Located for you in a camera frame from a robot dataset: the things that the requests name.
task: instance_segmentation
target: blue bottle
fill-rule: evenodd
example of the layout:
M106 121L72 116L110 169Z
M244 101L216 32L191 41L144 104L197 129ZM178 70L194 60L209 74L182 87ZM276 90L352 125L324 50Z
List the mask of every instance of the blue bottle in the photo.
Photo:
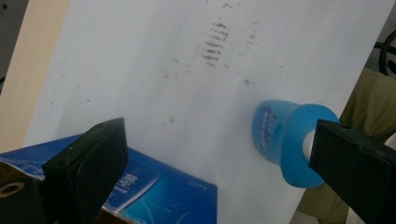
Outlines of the blue bottle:
M318 119L339 122L326 106L281 100L262 102L254 114L255 147L265 159L279 165L286 182L297 188L313 188L324 182L308 167L309 152L303 153L303 144L312 144Z

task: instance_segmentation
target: blue packaging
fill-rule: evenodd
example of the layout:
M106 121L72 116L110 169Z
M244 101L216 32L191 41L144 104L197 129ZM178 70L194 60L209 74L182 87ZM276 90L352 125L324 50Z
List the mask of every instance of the blue packaging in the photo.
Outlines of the blue packaging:
M41 165L80 135L0 154L9 164L44 179ZM215 224L218 189L131 148L129 164L103 208L136 224Z
M318 119L339 122L324 105L298 105L281 100L262 102L254 114L255 147L265 159L279 165L284 179L297 188L313 188L324 183L308 167L303 153L303 141L316 129Z

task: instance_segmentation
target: blue box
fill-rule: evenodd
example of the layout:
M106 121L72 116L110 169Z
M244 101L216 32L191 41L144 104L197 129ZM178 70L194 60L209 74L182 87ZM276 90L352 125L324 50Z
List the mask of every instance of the blue box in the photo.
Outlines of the blue box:
M41 165L80 135L0 154L0 162L44 179ZM136 224L215 224L218 189L131 148L129 164L103 209Z

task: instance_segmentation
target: black object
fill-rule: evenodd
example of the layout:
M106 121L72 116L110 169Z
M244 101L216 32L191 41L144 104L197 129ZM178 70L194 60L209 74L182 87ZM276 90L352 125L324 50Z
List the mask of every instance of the black object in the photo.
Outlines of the black object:
M390 44L396 38L396 30L390 33L388 37L385 39L385 42L382 43L375 43L375 48L381 49L379 52L379 59L378 59L378 66L379 72L384 74L385 76L388 75L388 69L394 74L396 74L396 63L392 60L387 61L387 53L391 53L396 55L396 48L391 46Z
M396 151L342 124L319 120L309 167L365 223L394 223Z
M13 192L16 187L12 186L18 183L22 186L4 198L0 192L0 209L11 204L13 211L18 211L4 213L0 223L52 224L55 220L60 224L93 223L127 164L124 120L97 124L43 164L45 179L40 185L23 178L0 186L6 192ZM45 215L36 221L15 221L20 216L33 217L35 213Z

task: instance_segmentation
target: stain mark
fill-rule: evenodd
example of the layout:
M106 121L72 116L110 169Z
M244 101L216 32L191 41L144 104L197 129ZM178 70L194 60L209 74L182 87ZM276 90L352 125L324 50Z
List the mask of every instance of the stain mark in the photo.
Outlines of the stain mark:
M207 49L206 52L208 52L208 53L216 53L216 51L213 50L213 49Z
M220 28L227 28L227 26L225 26L223 23L212 23L213 25L220 27Z
M213 48L220 48L220 49L223 48L223 46L220 45L220 44L215 44L215 43L212 43L212 42L209 42L209 41L206 41L205 43L206 43L208 46L213 47Z
M226 8L226 7L233 8L233 6L231 6L231 5L230 5L230 4L228 4L228 3L224 4L224 6L223 6L223 8Z
M212 35L210 37L212 37L213 39L217 39L217 40L222 40L222 41L225 40L224 38L221 38L221 37L218 37L218 36L215 36L215 35Z
M211 55L205 55L205 54L203 54L203 53L201 53L201 56L203 57L203 58L205 58L205 59L207 59L208 61L218 61L219 60L219 58L216 58L216 57L213 57L213 56L211 56Z

